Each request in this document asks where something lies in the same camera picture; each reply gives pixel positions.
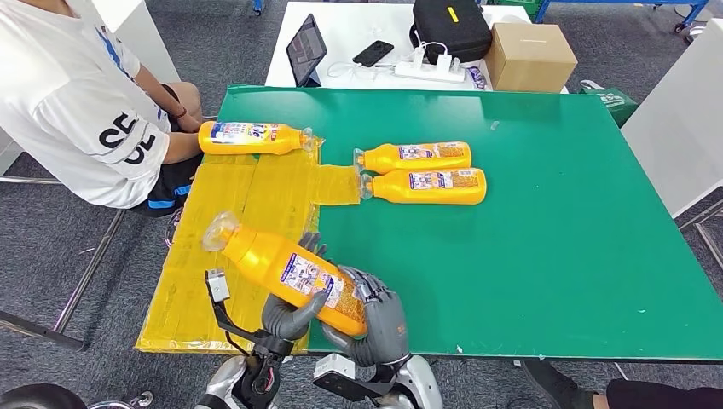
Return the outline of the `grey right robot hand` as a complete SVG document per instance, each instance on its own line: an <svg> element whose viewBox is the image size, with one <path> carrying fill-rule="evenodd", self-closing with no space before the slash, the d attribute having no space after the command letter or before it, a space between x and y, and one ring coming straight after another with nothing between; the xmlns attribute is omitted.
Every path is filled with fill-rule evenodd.
<svg viewBox="0 0 723 409"><path fill-rule="evenodd" d="M401 298L373 274L345 265L338 269L356 285L356 293L364 307L367 331L363 337L354 338L323 323L324 337L362 367L391 366L405 360L410 352Z"/></svg>

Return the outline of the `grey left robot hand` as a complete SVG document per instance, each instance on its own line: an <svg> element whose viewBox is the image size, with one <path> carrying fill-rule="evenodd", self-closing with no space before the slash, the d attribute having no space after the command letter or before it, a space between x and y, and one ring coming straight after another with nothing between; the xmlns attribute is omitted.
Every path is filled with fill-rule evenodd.
<svg viewBox="0 0 723 409"><path fill-rule="evenodd" d="M328 294L316 292L302 307L294 307L274 294L269 294L263 306L263 329L272 335L295 341L309 330L310 322L325 306Z"/></svg>

